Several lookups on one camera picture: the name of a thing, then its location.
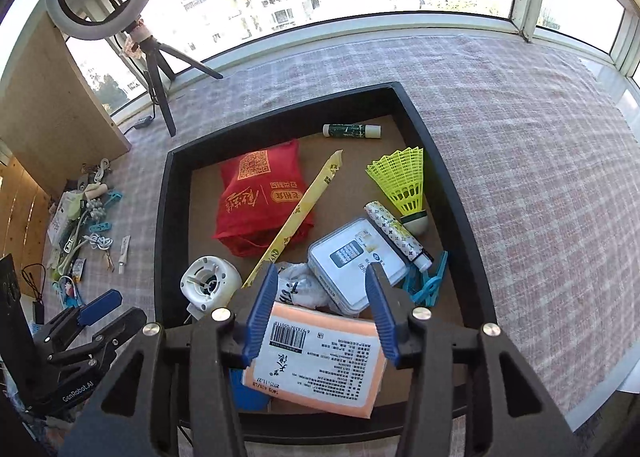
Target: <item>red bag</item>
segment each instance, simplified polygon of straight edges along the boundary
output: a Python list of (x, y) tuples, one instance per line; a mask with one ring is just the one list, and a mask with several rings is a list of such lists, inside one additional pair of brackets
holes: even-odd
[[(220, 172), (225, 191), (213, 238), (236, 257), (261, 257), (306, 191), (298, 140), (225, 161)], [(308, 214), (289, 243), (304, 240), (313, 225)]]

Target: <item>silver screw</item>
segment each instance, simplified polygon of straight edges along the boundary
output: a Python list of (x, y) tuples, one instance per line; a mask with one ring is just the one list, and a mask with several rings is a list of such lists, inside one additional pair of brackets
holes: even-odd
[(142, 333), (145, 336), (155, 336), (158, 332), (160, 332), (160, 326), (154, 322), (148, 323), (142, 328)]
[(224, 307), (220, 307), (219, 309), (216, 309), (211, 313), (211, 317), (216, 322), (223, 322), (224, 320), (228, 320), (229, 318), (231, 318), (231, 311), (229, 309), (225, 309)]
[(485, 323), (482, 332), (487, 336), (499, 336), (502, 330), (495, 323)]
[(417, 320), (428, 320), (431, 318), (431, 311), (427, 307), (416, 307), (412, 312)]

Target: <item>plaid tablecloth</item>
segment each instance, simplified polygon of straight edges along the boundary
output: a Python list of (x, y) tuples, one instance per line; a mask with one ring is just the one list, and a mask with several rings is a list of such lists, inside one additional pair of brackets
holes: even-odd
[[(127, 137), (107, 182), (126, 273), (88, 257), (86, 301), (111, 287), (154, 317), (154, 234), (166, 153), (258, 114), (399, 81), (449, 169), (476, 236), (497, 318), (563, 412), (601, 382), (640, 333), (640, 148), (578, 58), (519, 40), (405, 37), (324, 46), (172, 96)], [(59, 310), (46, 293), (47, 317)], [(460, 450), (462, 439), (454, 445)]]

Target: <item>orange and white package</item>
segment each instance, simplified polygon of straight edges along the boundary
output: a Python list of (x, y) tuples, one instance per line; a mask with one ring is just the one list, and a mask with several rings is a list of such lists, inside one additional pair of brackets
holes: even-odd
[(292, 403), (371, 416), (386, 359), (372, 321), (274, 303), (242, 384)]

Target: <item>yellow shuttlecock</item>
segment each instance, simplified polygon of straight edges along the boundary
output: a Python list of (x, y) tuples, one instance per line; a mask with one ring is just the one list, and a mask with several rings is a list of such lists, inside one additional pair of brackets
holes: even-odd
[(422, 209), (422, 148), (396, 150), (367, 166), (367, 173), (402, 214), (404, 227), (415, 235), (427, 228)]

